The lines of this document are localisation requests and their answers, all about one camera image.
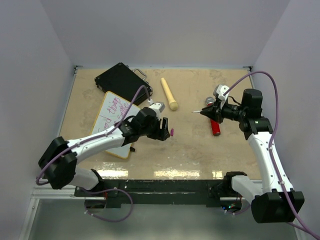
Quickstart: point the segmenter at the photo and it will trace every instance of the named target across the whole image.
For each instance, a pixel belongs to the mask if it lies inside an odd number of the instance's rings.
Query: gray floor
[[[124,216],[128,205],[104,209],[109,218]],[[132,215],[109,223],[84,214],[83,200],[41,200],[31,240],[295,240],[285,223],[257,224],[250,211],[238,216],[222,209],[190,205],[135,205]]]

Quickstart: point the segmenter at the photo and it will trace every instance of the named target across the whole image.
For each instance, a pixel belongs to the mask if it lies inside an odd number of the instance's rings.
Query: white wall
[[[38,0],[0,1],[0,239],[19,237],[72,64]]]
[[[279,91],[275,137],[283,167],[305,204],[300,215],[320,234],[320,1],[291,0],[253,70],[269,72]],[[275,122],[271,82],[254,76],[263,112]]]
[[[252,66],[289,0],[41,0],[85,67]]]

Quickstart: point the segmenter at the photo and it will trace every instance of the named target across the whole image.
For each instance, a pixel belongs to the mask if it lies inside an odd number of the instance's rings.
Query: whiteboard
[[[117,94],[107,91],[104,95],[103,102],[100,110],[96,115],[91,134],[100,133],[119,122],[128,109],[130,102]],[[131,115],[137,115],[140,108],[136,105],[132,105],[127,117]],[[106,150],[109,154],[115,155],[121,159],[127,159],[130,153],[131,143],[125,146],[111,148]]]

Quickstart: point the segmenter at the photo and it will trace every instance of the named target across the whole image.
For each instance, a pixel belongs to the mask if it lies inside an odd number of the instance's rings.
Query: red flashlight
[[[211,97],[211,96],[208,96],[205,99],[205,104],[207,106],[210,106],[210,105],[214,104],[214,102],[215,102],[215,99],[213,97]],[[210,119],[210,122],[211,122],[211,128],[212,128],[213,136],[219,136],[221,134],[219,123],[217,123],[216,121],[213,121],[212,119]]]

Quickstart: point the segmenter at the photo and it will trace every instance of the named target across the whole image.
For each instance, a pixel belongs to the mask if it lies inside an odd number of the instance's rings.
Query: table
[[[65,140],[91,133],[104,93],[94,78],[106,69],[79,69],[72,87],[60,135]],[[100,152],[79,164],[95,169],[104,179],[222,179],[226,172],[243,171],[253,180],[261,179],[258,164],[237,122],[228,119],[220,125],[221,135],[214,137],[210,120],[191,113],[205,107],[218,84],[231,86],[247,74],[246,69],[142,69],[153,88],[152,99],[164,102],[162,117],[174,136],[166,141],[141,137],[132,146],[128,159]],[[165,78],[179,104],[171,111],[160,79]],[[251,88],[242,81],[230,95],[240,102],[243,90]],[[147,101],[140,107],[147,106]]]

